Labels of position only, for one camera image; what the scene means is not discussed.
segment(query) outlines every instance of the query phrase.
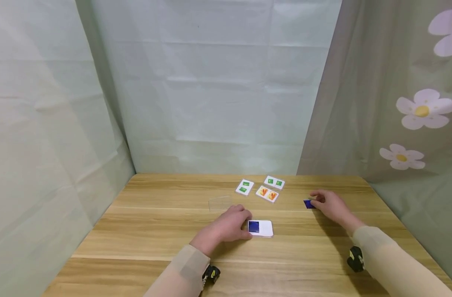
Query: beige sleeve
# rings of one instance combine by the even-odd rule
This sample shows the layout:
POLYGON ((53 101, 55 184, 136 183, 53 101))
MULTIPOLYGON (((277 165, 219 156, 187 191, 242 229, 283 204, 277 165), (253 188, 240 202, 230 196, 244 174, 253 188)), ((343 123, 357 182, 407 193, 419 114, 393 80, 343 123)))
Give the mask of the beige sleeve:
POLYGON ((361 227, 353 241, 361 248, 365 269, 392 297, 452 296, 442 281, 379 228, 361 227))
POLYGON ((201 277, 209 264, 209 257, 196 248, 183 247, 144 297, 198 297, 203 290, 201 277))

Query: blue square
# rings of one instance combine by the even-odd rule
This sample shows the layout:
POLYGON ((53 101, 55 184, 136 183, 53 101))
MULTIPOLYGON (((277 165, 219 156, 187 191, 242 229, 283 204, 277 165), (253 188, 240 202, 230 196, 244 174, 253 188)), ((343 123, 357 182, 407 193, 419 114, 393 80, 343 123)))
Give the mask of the blue square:
POLYGON ((310 203, 310 200, 304 200, 304 203, 305 203, 305 207, 307 207, 307 208, 315 208, 315 206, 313 206, 313 205, 310 203))
POLYGON ((249 232, 258 233, 259 232, 259 222, 249 221, 249 232))

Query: floral curtain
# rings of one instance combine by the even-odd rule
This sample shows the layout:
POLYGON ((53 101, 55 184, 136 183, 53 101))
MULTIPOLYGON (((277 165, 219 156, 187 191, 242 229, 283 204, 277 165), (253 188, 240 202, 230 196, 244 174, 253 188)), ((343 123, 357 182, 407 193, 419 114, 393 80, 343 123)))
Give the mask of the floral curtain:
POLYGON ((452 278, 452 0, 344 1, 298 174, 364 177, 452 278))

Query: white flower print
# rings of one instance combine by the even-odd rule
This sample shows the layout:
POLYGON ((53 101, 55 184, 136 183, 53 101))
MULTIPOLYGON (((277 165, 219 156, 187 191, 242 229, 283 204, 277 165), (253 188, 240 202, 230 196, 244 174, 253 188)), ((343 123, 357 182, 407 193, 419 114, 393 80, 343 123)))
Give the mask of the white flower print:
POLYGON ((414 102, 401 97, 396 107, 406 116, 401 120, 404 127, 417 130, 426 126, 428 128, 442 128, 449 122, 447 116, 442 114, 452 112, 452 100, 439 98, 436 90, 424 89, 414 95, 414 102))
POLYGON ((389 163, 389 165, 391 165, 391 167, 394 169, 423 169, 424 166, 426 166, 426 163, 419 161, 424 157, 424 154, 420 153, 419 151, 407 151, 403 146, 400 146, 399 144, 392 144, 391 146, 389 146, 389 149, 390 151, 386 150, 385 148, 381 148, 379 150, 379 154, 386 160, 390 160, 391 163, 389 163))
POLYGON ((452 9, 439 13, 429 24, 432 35, 447 35, 434 47, 434 52, 440 57, 452 56, 452 9))

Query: card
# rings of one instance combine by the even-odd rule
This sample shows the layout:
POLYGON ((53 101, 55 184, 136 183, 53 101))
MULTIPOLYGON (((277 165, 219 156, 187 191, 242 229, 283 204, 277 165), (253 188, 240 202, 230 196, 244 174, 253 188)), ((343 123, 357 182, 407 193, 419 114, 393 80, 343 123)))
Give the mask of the card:
POLYGON ((277 199, 277 197, 279 197, 279 193, 270 190, 264 186, 260 186, 259 189, 256 192, 256 195, 266 199, 267 201, 270 201, 272 203, 274 203, 277 199))
POLYGON ((282 188, 285 185, 285 181, 283 181, 282 179, 278 179, 278 178, 272 177, 270 175, 267 175, 266 179, 264 179, 264 184, 274 187, 276 189, 282 190, 282 188))
POLYGON ((249 195, 249 192, 251 191, 253 186, 254 182, 243 179, 236 188, 236 193, 247 196, 249 195))
POLYGON ((247 222, 247 231, 257 237, 273 237, 272 222, 251 220, 247 222))

